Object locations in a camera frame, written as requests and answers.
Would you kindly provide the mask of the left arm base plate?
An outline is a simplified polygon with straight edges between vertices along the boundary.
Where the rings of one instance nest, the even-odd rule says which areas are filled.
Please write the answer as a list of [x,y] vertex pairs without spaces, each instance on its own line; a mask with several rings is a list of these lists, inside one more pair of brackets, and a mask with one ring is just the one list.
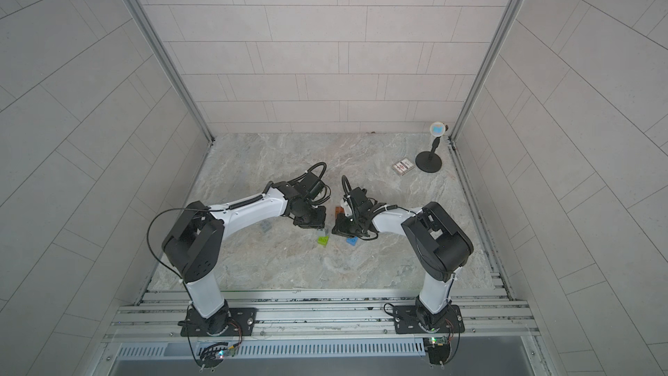
[[209,318],[190,307],[184,320],[177,323],[182,337],[250,336],[255,326],[256,308],[223,308]]

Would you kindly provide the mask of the grey lego brick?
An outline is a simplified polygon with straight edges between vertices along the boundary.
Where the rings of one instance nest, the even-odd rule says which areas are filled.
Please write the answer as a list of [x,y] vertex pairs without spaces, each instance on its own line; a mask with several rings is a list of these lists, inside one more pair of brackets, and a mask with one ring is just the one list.
[[264,233],[268,233],[268,231],[271,230],[272,225],[271,225],[271,223],[270,223],[269,221],[266,220],[266,221],[262,221],[262,222],[260,223],[260,228],[261,228],[261,230],[262,230]]

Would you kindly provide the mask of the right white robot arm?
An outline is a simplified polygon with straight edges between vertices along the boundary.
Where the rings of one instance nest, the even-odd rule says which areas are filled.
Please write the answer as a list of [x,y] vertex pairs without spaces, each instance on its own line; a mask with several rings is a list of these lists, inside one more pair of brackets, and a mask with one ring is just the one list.
[[407,209],[378,202],[360,187],[346,188],[332,233],[346,238],[376,240],[383,233],[404,237],[424,269],[424,283],[409,314],[393,310],[400,320],[417,322],[424,332],[461,334],[459,307],[452,287],[474,252],[466,233],[437,202]]

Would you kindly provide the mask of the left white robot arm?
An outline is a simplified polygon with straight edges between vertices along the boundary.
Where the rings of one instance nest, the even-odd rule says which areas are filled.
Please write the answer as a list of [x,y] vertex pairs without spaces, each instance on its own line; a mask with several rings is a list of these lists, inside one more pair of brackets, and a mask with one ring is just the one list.
[[170,261],[167,268],[180,278],[194,308],[186,316],[184,330],[219,336],[232,325],[228,302],[213,273],[226,237],[279,217],[291,219],[302,229],[322,229],[330,196],[323,175],[309,169],[295,179],[270,181],[263,191],[248,198],[219,205],[195,201],[181,208],[162,251]]

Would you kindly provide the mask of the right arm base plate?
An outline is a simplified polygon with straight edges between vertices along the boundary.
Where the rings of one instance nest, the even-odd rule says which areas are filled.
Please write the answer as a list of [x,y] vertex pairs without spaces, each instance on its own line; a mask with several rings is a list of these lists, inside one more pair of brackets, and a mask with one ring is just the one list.
[[431,314],[417,306],[392,306],[391,312],[396,334],[462,334],[466,331],[460,308],[454,304],[441,312]]

